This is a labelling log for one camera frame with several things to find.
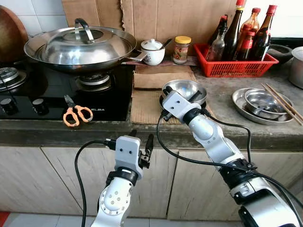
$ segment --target glass jar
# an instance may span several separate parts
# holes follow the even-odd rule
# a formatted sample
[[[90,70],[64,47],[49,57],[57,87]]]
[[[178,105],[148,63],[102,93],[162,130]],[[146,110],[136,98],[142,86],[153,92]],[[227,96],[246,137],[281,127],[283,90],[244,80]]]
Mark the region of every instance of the glass jar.
[[[176,36],[173,61],[176,64],[184,64],[187,61],[187,51],[191,38],[188,36]]]

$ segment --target tiled wall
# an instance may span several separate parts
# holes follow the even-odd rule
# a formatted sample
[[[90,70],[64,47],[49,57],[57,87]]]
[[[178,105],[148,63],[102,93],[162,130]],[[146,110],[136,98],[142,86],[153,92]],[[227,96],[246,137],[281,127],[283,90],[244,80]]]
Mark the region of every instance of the tiled wall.
[[[68,27],[61,0],[0,0],[24,24],[29,35]]]
[[[258,7],[261,26],[269,5],[278,5],[271,27],[273,37],[303,37],[303,0],[246,0],[241,23],[250,17],[252,8]]]

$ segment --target scissors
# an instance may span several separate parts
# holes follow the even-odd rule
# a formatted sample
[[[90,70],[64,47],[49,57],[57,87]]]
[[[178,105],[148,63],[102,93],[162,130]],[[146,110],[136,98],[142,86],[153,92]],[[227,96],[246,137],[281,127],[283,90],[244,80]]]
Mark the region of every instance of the scissors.
[[[73,109],[75,108],[77,110],[77,114],[78,116],[84,121],[84,122],[90,122],[92,119],[93,119],[93,112],[87,108],[87,107],[82,107],[82,106],[79,106],[79,105],[76,105],[74,103],[74,101],[71,99],[71,97],[69,97],[69,95],[65,95],[64,96],[64,99],[67,103],[67,106],[68,106],[68,109],[66,111],[66,113],[63,115],[63,121],[64,123],[68,126],[68,127],[75,127],[75,126],[78,126],[80,124],[79,122],[79,119],[76,115],[76,113],[74,113]],[[90,117],[88,119],[86,119],[83,115],[83,113],[81,111],[87,111],[89,112],[90,114]],[[67,120],[66,120],[66,117],[68,115],[71,115],[73,117],[73,119],[76,121],[74,124],[70,124]]]

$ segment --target orange scissor handle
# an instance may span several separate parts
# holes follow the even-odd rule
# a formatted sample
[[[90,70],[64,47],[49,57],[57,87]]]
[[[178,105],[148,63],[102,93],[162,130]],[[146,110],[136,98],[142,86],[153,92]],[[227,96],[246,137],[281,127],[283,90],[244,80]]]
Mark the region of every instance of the orange scissor handle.
[[[87,107],[82,107],[82,106],[79,106],[79,105],[76,105],[75,106],[75,109],[78,111],[78,115],[79,117],[84,121],[84,122],[90,122],[92,119],[93,119],[93,112],[87,108]],[[82,110],[85,110],[87,112],[89,112],[90,114],[90,117],[89,118],[85,118],[83,113],[81,112]]]
[[[76,121],[74,124],[70,124],[67,120],[66,117],[68,115],[72,115],[73,119]],[[66,113],[63,115],[63,121],[64,123],[68,126],[68,127],[75,127],[78,126],[80,124],[79,119],[77,117],[77,115],[73,112],[72,107],[69,107],[66,111]]]

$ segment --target chopsticks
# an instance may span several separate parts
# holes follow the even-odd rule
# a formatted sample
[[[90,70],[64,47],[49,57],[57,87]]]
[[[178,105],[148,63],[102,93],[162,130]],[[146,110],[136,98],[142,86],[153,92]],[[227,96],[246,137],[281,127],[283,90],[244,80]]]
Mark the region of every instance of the chopsticks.
[[[261,84],[265,90],[278,102],[280,105],[288,112],[297,122],[299,125],[303,126],[303,117],[288,103],[280,96],[279,93],[276,92],[269,84]]]

